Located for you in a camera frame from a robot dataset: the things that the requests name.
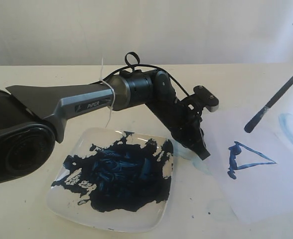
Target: clear plastic plate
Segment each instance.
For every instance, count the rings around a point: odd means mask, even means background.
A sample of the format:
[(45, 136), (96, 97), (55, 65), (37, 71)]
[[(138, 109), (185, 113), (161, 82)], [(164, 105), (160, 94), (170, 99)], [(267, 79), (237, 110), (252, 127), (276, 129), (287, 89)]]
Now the clear plastic plate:
[(163, 216), (172, 169), (170, 140), (91, 128), (65, 159), (47, 205), (57, 215), (86, 226), (148, 231)]

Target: table surface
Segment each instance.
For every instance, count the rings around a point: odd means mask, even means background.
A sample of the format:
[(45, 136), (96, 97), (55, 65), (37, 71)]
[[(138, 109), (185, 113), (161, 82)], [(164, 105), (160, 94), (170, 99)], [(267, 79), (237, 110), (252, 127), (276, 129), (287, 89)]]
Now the table surface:
[[(105, 66), (104, 75), (118, 67)], [(189, 92), (196, 85), (204, 85), (219, 98), (221, 109), (249, 106), (255, 111), (293, 74), (293, 65), (289, 63), (162, 67)], [(0, 89), (10, 85), (81, 85), (96, 81), (99, 75), (100, 66), (2, 66)], [(175, 88), (179, 98), (184, 97)], [(265, 116), (264, 120), (277, 133), (281, 133), (280, 113), (293, 114), (293, 86)], [(104, 127), (108, 116), (109, 110), (105, 108), (69, 120), (64, 141), (56, 144), (51, 157), (40, 169), (0, 184), (0, 238), (293, 239), (293, 212), (244, 225), (232, 212), (214, 178), (181, 157), (175, 161), (164, 217), (152, 231), (138, 234), (104, 231), (56, 216), (45, 203), (51, 182), (81, 134), (90, 127)], [(108, 128), (170, 137), (168, 130), (145, 106), (113, 112)]]

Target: blue triangle drawing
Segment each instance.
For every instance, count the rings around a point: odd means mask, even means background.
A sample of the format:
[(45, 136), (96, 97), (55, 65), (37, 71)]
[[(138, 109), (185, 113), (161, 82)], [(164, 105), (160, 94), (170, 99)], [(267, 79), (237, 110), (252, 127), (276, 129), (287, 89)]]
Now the blue triangle drawing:
[[(244, 144), (242, 144), (240, 142), (235, 141), (234, 143), (235, 143), (235, 145), (233, 145), (233, 146), (228, 148), (230, 150), (230, 167), (228, 168), (229, 171), (227, 172), (227, 174), (231, 178), (236, 179), (236, 176), (235, 176), (235, 171), (236, 170), (250, 168), (250, 167), (257, 166), (257, 165), (276, 164), (275, 161), (271, 160), (270, 158), (268, 158), (267, 156), (263, 155), (262, 153), (257, 152), (255, 150), (245, 146)], [(236, 159), (236, 156), (239, 155), (242, 152), (241, 147), (245, 148), (246, 150), (248, 150), (250, 152), (253, 152), (253, 153), (257, 154), (258, 156), (268, 160), (269, 162), (249, 163), (249, 164), (243, 164), (241, 166), (237, 166), (237, 163), (236, 163), (235, 159)]]

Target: white paper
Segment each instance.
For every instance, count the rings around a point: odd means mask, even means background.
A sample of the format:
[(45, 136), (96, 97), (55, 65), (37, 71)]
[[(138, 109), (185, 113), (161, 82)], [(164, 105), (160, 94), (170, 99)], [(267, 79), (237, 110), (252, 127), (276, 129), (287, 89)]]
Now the white paper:
[[(244, 110), (220, 111), (203, 117), (205, 142), (211, 156), (205, 162), (218, 181), (226, 198), (244, 223), (256, 222), (293, 210), (293, 155), (263, 124), (252, 133), (244, 126), (252, 117)], [(275, 163), (235, 170), (236, 179), (228, 175), (229, 147), (235, 141), (262, 153)], [(272, 161), (240, 146), (237, 167)]]

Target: zip tie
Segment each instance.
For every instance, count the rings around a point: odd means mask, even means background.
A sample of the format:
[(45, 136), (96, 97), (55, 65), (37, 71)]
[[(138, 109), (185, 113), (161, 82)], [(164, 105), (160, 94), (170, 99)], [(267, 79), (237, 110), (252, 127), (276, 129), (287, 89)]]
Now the zip tie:
[(100, 78), (99, 80), (105, 84), (106, 86), (108, 86), (110, 88), (110, 90), (112, 91), (112, 95), (113, 95), (113, 100), (112, 100), (112, 104), (111, 106), (109, 106), (109, 109), (110, 109), (110, 113), (109, 113), (109, 119), (108, 119), (108, 122), (105, 126), (105, 128), (108, 126), (110, 120), (111, 120), (111, 115), (112, 115), (112, 109), (113, 109), (113, 104), (115, 103), (115, 100), (116, 100), (116, 93), (115, 93), (115, 90), (109, 85), (109, 83), (105, 82), (102, 78), (102, 71), (103, 71), (103, 57), (101, 59), (101, 69), (100, 69)]

